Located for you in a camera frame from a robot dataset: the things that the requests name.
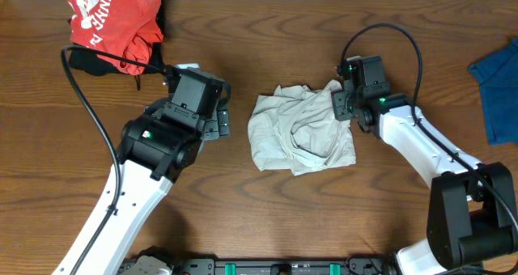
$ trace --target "tabletop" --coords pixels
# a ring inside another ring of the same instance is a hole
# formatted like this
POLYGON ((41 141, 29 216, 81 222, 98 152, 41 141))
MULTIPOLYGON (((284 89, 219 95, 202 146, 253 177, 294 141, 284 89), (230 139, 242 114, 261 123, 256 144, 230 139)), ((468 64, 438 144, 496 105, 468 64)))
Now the tabletop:
MULTIPOLYGON (((231 136, 207 142, 138 234, 129 256, 150 246, 176 256, 343 258, 389 254, 426 236, 429 189, 391 147, 361 133, 357 162, 293 176, 259 171, 248 119, 258 95, 323 88, 343 46, 369 24, 407 28, 422 50, 418 106, 461 149, 504 163, 518 177, 515 144, 489 146, 470 64, 518 32, 516 0, 167 0, 163 58, 199 63, 232 85, 231 136)), ((51 273, 99 199, 111 159, 59 59, 70 44, 66 0, 0 6, 0 273, 51 273)), ((378 29, 350 55, 381 55, 393 92, 412 94, 417 61, 408 40, 378 29)), ((93 77, 79 85, 115 145, 124 124, 167 96, 156 75, 93 77)), ((516 256, 486 263, 510 268, 516 256)))

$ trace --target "blue cloth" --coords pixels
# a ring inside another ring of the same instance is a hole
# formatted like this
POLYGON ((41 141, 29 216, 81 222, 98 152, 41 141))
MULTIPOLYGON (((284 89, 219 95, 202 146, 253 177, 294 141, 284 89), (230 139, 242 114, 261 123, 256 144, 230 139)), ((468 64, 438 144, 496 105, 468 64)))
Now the blue cloth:
POLYGON ((487 139, 518 143, 518 39, 469 67, 480 84, 487 139))

